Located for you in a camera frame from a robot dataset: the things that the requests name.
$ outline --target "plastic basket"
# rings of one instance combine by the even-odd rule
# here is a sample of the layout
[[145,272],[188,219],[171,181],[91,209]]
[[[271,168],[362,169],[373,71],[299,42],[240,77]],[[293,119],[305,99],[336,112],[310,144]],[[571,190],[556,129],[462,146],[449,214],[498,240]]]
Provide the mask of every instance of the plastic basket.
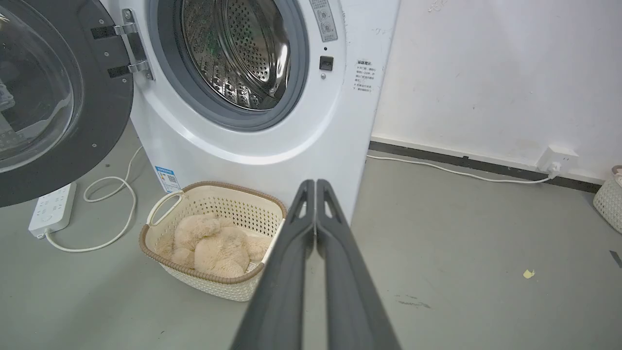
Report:
[[622,175],[614,169],[613,178],[605,181],[594,196],[594,208],[622,234]]
[[[177,202],[157,221],[154,215],[170,198]],[[219,217],[230,217],[236,226],[272,237],[272,242],[261,262],[251,262],[246,273],[236,278],[223,278],[183,267],[155,253],[155,247],[164,234],[172,234],[186,216],[215,212]],[[248,301],[257,287],[265,264],[287,216],[278,199],[252,189],[222,182],[198,182],[181,191],[169,193],[158,201],[147,217],[139,238],[143,253],[159,262],[176,279],[221,298]]]

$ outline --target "gray floor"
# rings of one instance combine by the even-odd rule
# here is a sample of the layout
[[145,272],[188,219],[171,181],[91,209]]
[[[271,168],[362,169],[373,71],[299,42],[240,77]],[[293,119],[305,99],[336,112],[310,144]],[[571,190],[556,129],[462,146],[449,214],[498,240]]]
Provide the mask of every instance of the gray floor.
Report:
[[[128,128],[79,180],[58,242],[100,244],[123,226],[127,191],[96,204],[81,194],[95,179],[123,176],[139,145]],[[33,238],[34,201],[0,209],[0,348],[228,349],[246,304],[190,288],[141,253],[139,228],[163,193],[145,156],[131,179],[139,201],[133,226],[96,252],[64,253]],[[592,197],[369,159],[352,229],[404,349],[613,349],[622,269],[609,250],[622,253],[622,236],[593,210]],[[525,279],[525,269],[536,275]],[[316,255],[306,294],[304,345],[323,349]]]

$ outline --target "front-load washing machine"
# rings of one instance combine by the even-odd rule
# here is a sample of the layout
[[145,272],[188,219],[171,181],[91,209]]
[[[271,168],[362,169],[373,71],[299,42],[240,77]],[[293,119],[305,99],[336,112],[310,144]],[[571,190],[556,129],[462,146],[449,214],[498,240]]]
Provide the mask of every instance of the front-load washing machine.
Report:
[[354,211],[399,0],[0,0],[0,205],[85,174],[128,117],[165,191]]

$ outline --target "beige plush toy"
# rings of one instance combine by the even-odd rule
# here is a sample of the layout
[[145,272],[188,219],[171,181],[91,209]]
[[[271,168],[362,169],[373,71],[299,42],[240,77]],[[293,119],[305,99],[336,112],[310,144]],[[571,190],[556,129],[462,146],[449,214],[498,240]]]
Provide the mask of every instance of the beige plush toy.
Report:
[[199,241],[194,267],[214,276],[240,277],[246,272],[250,260],[264,257],[270,241],[270,237],[246,235],[235,226],[223,227],[217,234]]
[[198,241],[215,235],[220,232],[221,227],[226,226],[233,226],[233,220],[226,217],[216,218],[214,213],[184,217],[175,229],[171,261],[187,268],[194,268],[195,247]]
[[247,235],[231,218],[209,213],[183,218],[174,234],[160,238],[155,252],[197,271],[240,277],[250,260],[264,257],[270,242],[270,237]]

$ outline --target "white cable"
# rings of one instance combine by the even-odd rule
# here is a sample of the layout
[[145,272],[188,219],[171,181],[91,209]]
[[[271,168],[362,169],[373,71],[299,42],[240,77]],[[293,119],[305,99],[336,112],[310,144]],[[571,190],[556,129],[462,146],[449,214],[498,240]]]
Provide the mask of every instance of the white cable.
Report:
[[431,166],[433,168],[444,170],[444,171],[446,171],[448,173],[457,174],[457,175],[464,175],[464,176],[472,177],[474,179],[484,180],[484,181],[488,181],[488,182],[507,182],[507,183],[511,183],[511,184],[539,184],[539,183],[548,181],[548,180],[550,180],[550,179],[555,177],[553,175],[549,175],[548,177],[546,177],[546,178],[544,178],[542,180],[536,180],[536,181],[495,180],[495,179],[487,179],[485,177],[481,177],[481,176],[477,176],[477,175],[473,175],[473,174],[469,174],[469,173],[461,173],[460,171],[449,170],[449,169],[443,168],[441,166],[438,166],[436,164],[430,164],[430,163],[425,163],[425,162],[408,161],[406,159],[390,158],[390,157],[376,157],[376,156],[370,156],[370,155],[367,155],[367,157],[373,158],[373,159],[385,160],[385,161],[398,161],[398,162],[410,163],[410,164],[427,165],[427,166]]
[[[64,252],[69,252],[69,253],[83,253],[83,252],[92,252],[94,250],[98,250],[101,249],[103,247],[107,247],[109,245],[111,245],[112,243],[114,243],[117,239],[121,238],[121,236],[125,233],[125,231],[128,229],[129,227],[129,223],[130,221],[132,221],[132,217],[134,216],[134,211],[136,210],[136,194],[134,193],[134,190],[132,189],[132,187],[130,187],[130,185],[128,184],[128,178],[129,178],[129,171],[132,168],[132,162],[134,161],[134,158],[136,158],[136,155],[138,154],[138,152],[140,152],[140,150],[142,149],[142,146],[138,147],[138,149],[136,150],[136,152],[134,153],[134,156],[132,156],[132,159],[130,159],[129,164],[128,164],[128,173],[125,175],[125,179],[121,179],[120,177],[116,177],[116,176],[106,176],[106,177],[102,177],[101,179],[93,182],[92,184],[90,184],[85,190],[84,190],[84,194],[82,195],[82,198],[84,198],[85,201],[89,202],[89,203],[94,203],[94,202],[99,202],[99,201],[103,201],[104,199],[110,198],[111,196],[113,196],[114,194],[116,194],[117,192],[119,192],[120,190],[123,189],[123,187],[126,187],[129,189],[129,192],[132,194],[132,209],[129,212],[129,217],[128,217],[128,221],[125,223],[125,226],[123,227],[123,230],[121,230],[119,232],[119,234],[109,240],[108,242],[98,245],[97,247],[92,247],[92,248],[83,248],[83,249],[70,249],[70,248],[65,248],[65,247],[61,247],[60,245],[58,245],[57,243],[55,243],[51,238],[50,238],[50,232],[46,231],[45,232],[45,238],[47,239],[48,242],[50,242],[50,244],[52,244],[54,247],[57,247],[58,249],[64,251]],[[86,196],[86,193],[88,192],[88,190],[91,189],[91,187],[93,187],[95,184],[98,184],[101,181],[104,180],[108,180],[108,179],[115,179],[115,180],[119,180],[122,182],[122,184],[119,186],[119,188],[117,188],[116,190],[114,190],[112,193],[107,194],[101,198],[96,198],[96,199],[89,199]]]

